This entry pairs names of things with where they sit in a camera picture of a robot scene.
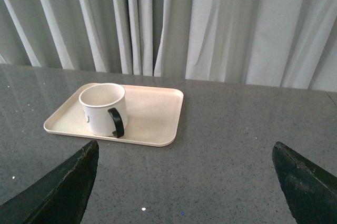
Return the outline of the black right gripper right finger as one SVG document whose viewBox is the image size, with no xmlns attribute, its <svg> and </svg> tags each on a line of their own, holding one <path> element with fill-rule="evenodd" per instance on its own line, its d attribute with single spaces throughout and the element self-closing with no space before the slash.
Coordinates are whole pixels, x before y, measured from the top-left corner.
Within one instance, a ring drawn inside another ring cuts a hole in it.
<svg viewBox="0 0 337 224">
<path fill-rule="evenodd" d="M 272 160 L 297 223 L 336 223 L 336 176 L 279 141 Z"/>
</svg>

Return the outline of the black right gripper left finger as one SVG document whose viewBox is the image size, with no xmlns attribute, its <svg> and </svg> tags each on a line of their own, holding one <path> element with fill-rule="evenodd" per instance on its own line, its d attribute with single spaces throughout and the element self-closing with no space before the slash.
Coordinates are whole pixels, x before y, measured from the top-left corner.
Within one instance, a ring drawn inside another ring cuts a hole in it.
<svg viewBox="0 0 337 224">
<path fill-rule="evenodd" d="M 80 223 L 99 158 L 92 140 L 26 190 L 1 205 L 1 223 Z"/>
</svg>

